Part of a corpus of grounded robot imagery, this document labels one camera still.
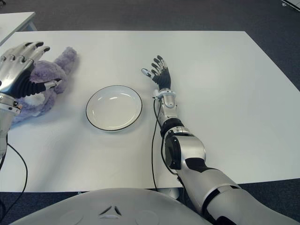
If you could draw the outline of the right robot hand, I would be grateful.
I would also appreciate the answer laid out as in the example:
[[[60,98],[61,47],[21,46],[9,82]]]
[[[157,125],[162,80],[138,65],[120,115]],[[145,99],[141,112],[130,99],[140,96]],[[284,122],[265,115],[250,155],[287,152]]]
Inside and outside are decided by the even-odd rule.
[[[171,89],[171,75],[165,60],[158,55],[153,59],[152,70],[142,68],[141,72],[158,85],[159,90]]]

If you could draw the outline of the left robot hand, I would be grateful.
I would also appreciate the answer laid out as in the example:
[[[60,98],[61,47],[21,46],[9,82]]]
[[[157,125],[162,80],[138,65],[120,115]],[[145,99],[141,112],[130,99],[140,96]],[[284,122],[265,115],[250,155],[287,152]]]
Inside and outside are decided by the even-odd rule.
[[[0,94],[13,99],[35,95],[61,84],[59,78],[46,82],[32,82],[30,75],[35,63],[50,50],[41,41],[24,42],[8,49],[0,57]]]

